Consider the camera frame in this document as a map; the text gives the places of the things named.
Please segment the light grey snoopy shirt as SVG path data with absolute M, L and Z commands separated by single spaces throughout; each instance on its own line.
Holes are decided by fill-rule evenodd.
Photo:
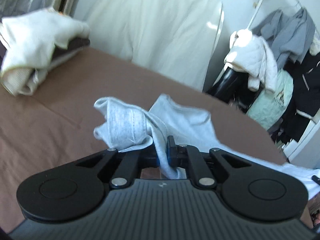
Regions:
M 191 145 L 201 152 L 220 148 L 246 160 L 288 174 L 300 180 L 312 199 L 319 193 L 319 185 L 312 180 L 319 177 L 318 169 L 298 167 L 292 164 L 276 165 L 250 157 L 222 144 L 216 137 L 211 114 L 204 109 L 187 107 L 174 102 L 170 96 L 161 94 L 149 111 L 130 105 L 114 97 L 99 98 L 94 107 L 105 118 L 93 133 L 98 140 L 119 152 L 141 150 L 154 145 L 163 176 L 169 179 L 186 178 L 185 170 L 169 165 L 166 145 L 172 135 L 177 144 Z

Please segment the black hanging clothes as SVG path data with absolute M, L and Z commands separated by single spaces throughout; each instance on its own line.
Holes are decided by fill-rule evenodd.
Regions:
M 274 142 L 287 144 L 301 139 L 319 110 L 319 54 L 307 53 L 302 63 L 289 61 L 284 70 L 293 78 L 293 93 L 281 116 L 281 124 L 271 138 Z

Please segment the black glossy bag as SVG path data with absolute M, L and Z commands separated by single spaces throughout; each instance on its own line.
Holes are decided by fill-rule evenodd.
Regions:
M 236 72 L 227 67 L 217 83 L 206 93 L 226 104 L 235 106 L 243 113 L 247 113 L 263 90 L 262 85 L 257 91 L 249 90 L 248 77 L 247 73 Z

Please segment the mint green tote bag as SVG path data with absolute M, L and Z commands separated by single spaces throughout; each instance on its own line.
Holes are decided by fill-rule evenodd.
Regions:
M 246 114 L 265 130 L 268 130 L 284 114 L 292 94 L 293 78 L 287 71 L 281 69 L 278 72 L 276 91 L 269 93 L 265 89 L 262 90 Z

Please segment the white quilted jacket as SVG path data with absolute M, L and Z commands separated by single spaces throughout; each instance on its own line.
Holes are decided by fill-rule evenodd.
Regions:
M 249 90 L 257 91 L 263 85 L 270 93 L 276 91 L 277 62 L 263 37 L 241 29 L 230 36 L 229 48 L 224 63 L 236 72 L 248 74 Z

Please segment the dark brown folded garment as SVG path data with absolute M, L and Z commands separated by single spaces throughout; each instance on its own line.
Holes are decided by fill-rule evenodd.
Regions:
M 82 49 L 89 47 L 91 44 L 88 38 L 75 38 L 69 42 L 66 49 L 56 47 L 52 56 L 52 62 L 65 62 L 74 57 Z

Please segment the cream knit garment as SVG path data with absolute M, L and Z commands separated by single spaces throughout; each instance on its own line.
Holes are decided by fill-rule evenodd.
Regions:
M 12 95 L 33 95 L 47 74 L 63 63 L 52 62 L 55 48 L 66 49 L 71 40 L 89 34 L 87 23 L 53 8 L 2 18 L 2 86 Z

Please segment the grey hanging hoodie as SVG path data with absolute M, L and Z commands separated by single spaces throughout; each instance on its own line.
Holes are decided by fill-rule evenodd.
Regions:
M 315 24 L 305 8 L 293 16 L 278 9 L 271 12 L 252 29 L 252 33 L 263 37 L 273 52 L 278 69 L 284 68 L 288 60 L 302 62 L 315 34 Z

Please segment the white coat rack pole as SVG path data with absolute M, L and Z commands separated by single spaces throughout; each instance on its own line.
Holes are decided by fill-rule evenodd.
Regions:
M 256 16 L 257 16 L 259 10 L 260 10 L 260 7 L 261 7 L 263 1 L 264 1 L 264 0 L 259 0 L 259 1 L 258 1 L 257 6 L 255 7 L 255 11 L 254 11 L 254 13 L 253 13 L 253 16 L 252 16 L 252 18 L 251 18 L 251 20 L 250 20 L 250 22 L 249 22 L 249 24 L 248 24 L 248 26 L 247 26 L 247 29 L 248 29 L 248 30 L 251 29 L 251 26 L 252 26 L 252 24 L 253 24 Z

